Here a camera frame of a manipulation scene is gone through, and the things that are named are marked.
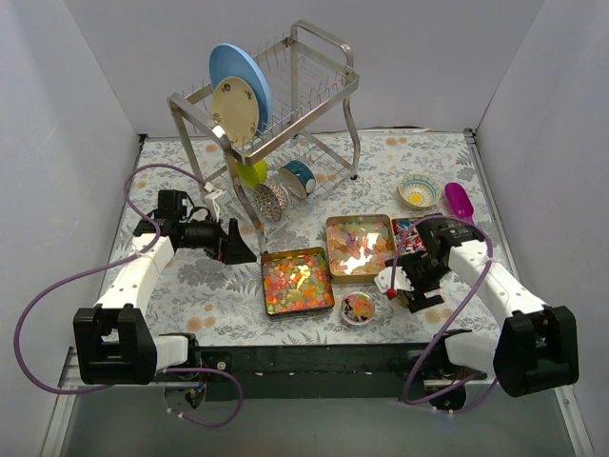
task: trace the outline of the blue plate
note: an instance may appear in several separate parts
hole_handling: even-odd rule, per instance
[[[223,43],[216,46],[209,55],[211,86],[216,89],[216,86],[228,76],[237,76],[243,79],[256,94],[260,111],[258,130],[264,131],[263,124],[265,128],[270,125],[271,113],[273,112],[273,99],[265,76],[247,52],[234,45]]]

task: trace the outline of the metal dish rack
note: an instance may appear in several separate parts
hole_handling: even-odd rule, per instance
[[[299,29],[340,48],[345,63],[335,62],[298,41]],[[246,216],[255,228],[262,253],[267,252],[268,242],[273,236],[281,233],[289,222],[310,211],[314,203],[328,196],[346,177],[357,178],[360,139],[351,115],[350,95],[358,87],[359,76],[353,69],[351,47],[340,38],[306,21],[293,24],[288,36],[252,55],[252,58],[265,74],[270,86],[273,113],[270,125],[264,125],[263,131],[258,130],[254,139],[243,147],[233,147],[222,128],[209,114],[207,109],[209,101],[206,103],[206,99],[213,93],[210,84],[203,85],[188,96],[174,93],[167,101],[192,172],[207,181],[216,183],[217,180],[226,179],[225,184],[232,184],[236,198],[243,205]],[[343,101],[344,120],[353,141],[352,157],[341,156],[305,130],[313,121],[341,101]],[[207,178],[203,176],[199,167],[185,121],[188,121],[195,131],[199,129],[215,141],[224,152],[226,165]],[[254,165],[274,150],[281,150],[288,141],[291,142],[291,146],[296,147],[298,154],[291,154],[292,157],[289,158],[286,154],[281,154],[283,156],[281,165],[292,159],[305,162],[318,176],[318,185],[304,200],[290,194],[290,205],[282,219],[276,223],[267,221],[265,227],[261,214],[248,197],[251,191],[244,189],[242,185],[237,162],[247,166]],[[308,143],[307,147],[304,147],[304,141]],[[269,170],[276,169],[277,165],[279,164],[269,163]],[[268,179],[269,182],[278,180],[279,176],[276,173]]]

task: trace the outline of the tabletop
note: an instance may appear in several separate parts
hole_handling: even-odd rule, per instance
[[[317,136],[334,150],[349,152],[352,149],[346,134]],[[425,211],[409,209],[401,201],[397,185],[405,174],[416,171],[433,175],[442,186],[449,182],[463,185],[474,206],[476,224],[490,235],[495,245],[495,258],[505,264],[497,227],[461,133],[391,130],[360,132],[360,137],[359,178],[347,179],[310,213],[290,222],[285,232],[269,244],[270,251],[325,248],[324,226],[330,216],[381,213],[394,218],[420,217],[434,212],[450,214],[443,198],[436,207]],[[302,151],[301,141],[298,138],[290,140],[268,156],[271,172],[282,161],[289,160],[285,160],[286,157],[298,158]],[[193,147],[204,175],[224,164],[222,151],[212,141],[195,140]],[[273,156],[277,157],[275,162],[279,165],[272,162]],[[167,163],[189,170],[179,141],[147,140],[138,165],[151,163]],[[327,177],[317,176],[317,179],[323,181]],[[155,208],[159,189],[186,190],[193,198],[200,198],[196,183],[168,169],[147,169],[136,176],[130,196],[138,208],[148,212]],[[243,216],[243,209],[229,207],[225,217],[228,216],[239,219],[244,240],[258,253],[253,226]],[[126,209],[112,260],[127,255],[137,222],[138,216]],[[108,273],[105,288],[115,275],[116,271]],[[208,259],[201,251],[181,249],[162,272],[152,293],[146,319],[153,335],[192,332],[202,346],[424,342],[433,337],[468,291],[468,286],[454,273],[447,275],[441,286],[444,304],[411,313],[397,301],[387,300],[373,284],[333,285],[337,303],[352,291],[366,292],[375,300],[375,318],[365,328],[347,327],[340,318],[338,306],[326,315],[270,321],[264,308],[260,260],[258,264],[224,266]],[[498,333],[497,324],[478,298],[464,309],[453,328]]]

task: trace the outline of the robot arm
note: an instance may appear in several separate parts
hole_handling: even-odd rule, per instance
[[[483,238],[472,228],[434,219],[421,223],[418,231],[427,253],[403,256],[395,282],[398,297],[413,312],[442,302],[437,289],[449,270],[473,286],[488,261]],[[388,291],[390,277],[391,268],[377,277],[382,292]],[[577,329],[568,308],[549,307],[496,262],[478,296],[501,335],[499,339],[471,331],[446,335],[442,350],[450,364],[496,376],[512,396],[577,382]]]
[[[86,384],[147,384],[159,370],[188,364],[196,367],[194,336],[187,333],[152,338],[144,317],[161,272],[178,248],[203,248],[207,256],[227,265],[255,262],[256,256],[230,219],[226,234],[211,214],[190,220],[187,195],[161,190],[153,218],[161,237],[145,254],[126,264],[93,308],[74,316],[74,336],[81,377]],[[154,226],[142,220],[134,231],[132,253],[149,245]],[[109,338],[113,331],[118,339]]]

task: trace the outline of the scoop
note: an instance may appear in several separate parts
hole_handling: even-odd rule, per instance
[[[448,183],[444,192],[453,214],[470,224],[474,224],[474,207],[463,186],[458,183]]]

